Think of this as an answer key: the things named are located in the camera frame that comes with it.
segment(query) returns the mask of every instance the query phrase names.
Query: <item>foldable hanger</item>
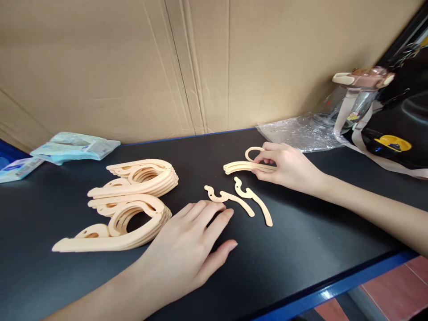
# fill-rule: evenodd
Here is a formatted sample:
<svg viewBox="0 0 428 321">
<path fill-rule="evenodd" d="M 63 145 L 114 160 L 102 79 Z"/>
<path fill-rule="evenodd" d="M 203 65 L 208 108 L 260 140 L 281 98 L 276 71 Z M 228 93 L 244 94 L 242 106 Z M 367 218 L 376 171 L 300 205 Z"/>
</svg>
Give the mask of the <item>foldable hanger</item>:
<svg viewBox="0 0 428 321">
<path fill-rule="evenodd" d="M 240 199 L 237 196 L 234 196 L 232 194 L 229 194 L 227 192 L 220 192 L 221 197 L 217 197 L 214 194 L 214 189 L 211 186 L 205 185 L 204 189 L 208 192 L 208 197 L 210 198 L 210 200 L 212 200 L 213 202 L 220 202 L 223 203 L 225 201 L 234 201 L 239 203 L 239 205 L 241 205 L 244 210 L 246 210 L 246 212 L 248 213 L 248 215 L 250 217 L 254 217 L 254 211 L 251 209 L 250 206 L 248 206 L 248 204 L 246 202 L 244 202 L 242 199 Z"/>
<path fill-rule="evenodd" d="M 234 180 L 236 182 L 236 184 L 235 184 L 235 191 L 236 191 L 236 193 L 240 197 L 242 197 L 242 198 L 252 198 L 260 206 L 260 208 L 262 209 L 266 225 L 267 226 L 273 226 L 271 215 L 270 215 L 270 213 L 268 211 L 268 208 L 263 203 L 263 201 L 251 189 L 249 189 L 249 188 L 246 188 L 245 192 L 243 192 L 241 190 L 242 181 L 239 178 L 234 177 Z"/>
<path fill-rule="evenodd" d="M 77 234 L 75 238 L 65 238 L 57 242 L 52 251 L 123 251 L 151 241 L 172 214 L 161 200 L 152 195 L 142 194 L 137 198 L 140 200 L 128 202 L 118 207 L 108 226 L 105 224 L 89 226 Z M 127 233 L 126 227 L 131 217 L 142 211 L 152 217 L 150 221 L 135 231 Z"/>
<path fill-rule="evenodd" d="M 245 151 L 245 158 L 248 161 L 236 161 L 236 162 L 228 163 L 228 164 L 223 166 L 223 169 L 224 169 L 226 175 L 232 174 L 232 173 L 237 172 L 237 171 L 242 171 L 242 170 L 251 171 L 252 169 L 260 169 L 261 171 L 264 171 L 267 173 L 272 173 L 272 172 L 276 171 L 275 166 L 269 166 L 269 165 L 265 165 L 265 164 L 255 163 L 254 160 L 252 160 L 249 157 L 249 152 L 252 150 L 265 151 L 265 149 L 263 149 L 261 147 L 250 147 L 249 149 L 247 149 Z"/>
<path fill-rule="evenodd" d="M 91 225 L 72 239 L 60 240 L 52 251 L 129 250 L 154 239 L 172 217 L 168 207 L 158 199 L 178 184 L 178 176 L 170 163 L 156 159 L 138 160 L 110 165 L 107 169 L 120 178 L 90 190 L 88 196 L 94 199 L 88 206 L 110 217 L 108 225 Z M 151 217 L 150 221 L 128 233 L 129 221 L 140 212 Z"/>
</svg>

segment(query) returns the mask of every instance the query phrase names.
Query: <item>wet wipes pack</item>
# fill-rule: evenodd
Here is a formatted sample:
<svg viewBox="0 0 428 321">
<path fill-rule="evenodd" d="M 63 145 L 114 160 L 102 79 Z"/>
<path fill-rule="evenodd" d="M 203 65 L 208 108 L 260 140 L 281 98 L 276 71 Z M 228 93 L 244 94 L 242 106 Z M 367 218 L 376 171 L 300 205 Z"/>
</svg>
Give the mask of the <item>wet wipes pack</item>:
<svg viewBox="0 0 428 321">
<path fill-rule="evenodd" d="M 0 170 L 0 183 L 23 179 L 43 162 L 44 160 L 35 157 L 16 160 Z"/>
</svg>

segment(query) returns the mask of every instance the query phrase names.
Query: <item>stack of hangers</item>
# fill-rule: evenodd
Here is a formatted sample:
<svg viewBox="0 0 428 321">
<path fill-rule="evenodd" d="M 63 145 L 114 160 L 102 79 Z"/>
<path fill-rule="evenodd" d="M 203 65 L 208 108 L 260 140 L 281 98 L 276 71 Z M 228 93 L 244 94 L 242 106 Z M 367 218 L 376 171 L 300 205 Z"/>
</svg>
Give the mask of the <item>stack of hangers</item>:
<svg viewBox="0 0 428 321">
<path fill-rule="evenodd" d="M 89 226 L 73 239 L 65 238 L 57 242 L 52 251 L 129 250 L 153 240 L 171 218 L 169 208 L 157 198 L 178 184 L 178 176 L 170 163 L 149 159 L 111 165 L 107 169 L 121 178 L 90 190 L 88 196 L 94 199 L 89 201 L 88 206 L 110 217 L 108 225 Z M 128 233 L 129 221 L 142 211 L 151 220 Z"/>
</svg>

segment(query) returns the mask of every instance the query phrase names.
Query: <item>clear plastic wrap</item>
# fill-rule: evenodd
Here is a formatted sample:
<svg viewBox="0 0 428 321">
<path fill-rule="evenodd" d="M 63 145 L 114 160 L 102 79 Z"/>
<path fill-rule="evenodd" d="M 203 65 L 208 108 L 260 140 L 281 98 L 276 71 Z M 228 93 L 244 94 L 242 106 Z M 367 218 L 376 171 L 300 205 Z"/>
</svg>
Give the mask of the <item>clear plastic wrap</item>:
<svg viewBox="0 0 428 321">
<path fill-rule="evenodd" d="M 256 127 L 268 141 L 286 143 L 302 152 L 320 152 L 344 146 L 326 128 L 312 121 L 312 113 L 280 120 L 274 123 L 260 123 Z"/>
</svg>

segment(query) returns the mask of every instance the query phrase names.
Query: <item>cardboard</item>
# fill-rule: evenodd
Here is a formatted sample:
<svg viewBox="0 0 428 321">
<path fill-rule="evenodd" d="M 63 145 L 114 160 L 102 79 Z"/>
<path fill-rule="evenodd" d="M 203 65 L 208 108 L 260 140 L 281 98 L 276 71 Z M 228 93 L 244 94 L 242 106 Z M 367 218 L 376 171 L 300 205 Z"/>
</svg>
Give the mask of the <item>cardboard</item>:
<svg viewBox="0 0 428 321">
<path fill-rule="evenodd" d="M 0 138 L 29 151 L 60 131 L 136 143 L 296 116 L 422 3 L 5 1 Z"/>
</svg>

